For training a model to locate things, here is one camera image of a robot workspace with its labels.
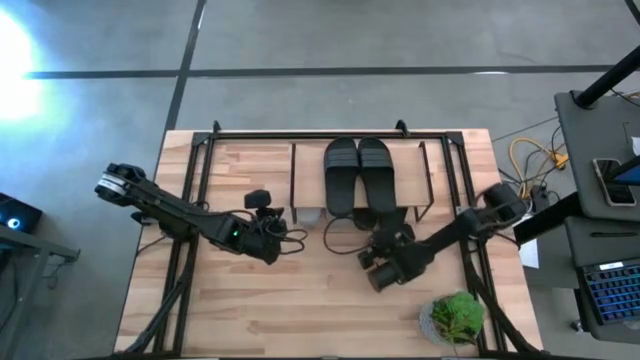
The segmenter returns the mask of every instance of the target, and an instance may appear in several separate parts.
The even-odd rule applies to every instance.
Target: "potted plant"
[[[466,291],[438,298],[420,313],[425,335],[453,346],[475,344],[483,322],[484,308]]]

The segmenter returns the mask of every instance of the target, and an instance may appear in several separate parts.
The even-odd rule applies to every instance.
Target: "smartphone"
[[[620,167],[620,161],[616,159],[594,159],[593,167],[596,177],[604,193],[604,199],[609,206],[635,206],[636,199],[628,185],[605,182],[604,176]]]

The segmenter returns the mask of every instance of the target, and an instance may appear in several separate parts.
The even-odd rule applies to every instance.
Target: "blue backlit keyboard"
[[[640,319],[640,259],[585,266],[581,273],[600,325]]]

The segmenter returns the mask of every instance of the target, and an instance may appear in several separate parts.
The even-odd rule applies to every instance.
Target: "black pole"
[[[629,55],[615,64],[609,71],[604,73],[596,82],[591,84],[584,92],[574,99],[576,105],[587,109],[596,102],[607,91],[618,85],[627,76],[631,75],[640,67],[640,46],[635,48]]]

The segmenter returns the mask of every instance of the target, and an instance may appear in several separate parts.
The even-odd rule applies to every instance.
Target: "white paper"
[[[513,226],[531,218],[530,214],[526,214]],[[540,262],[538,261],[538,239],[533,239],[520,247],[520,262],[523,266],[539,269]]]
[[[631,141],[633,142],[633,153],[636,156],[640,155],[640,138],[632,136]]]

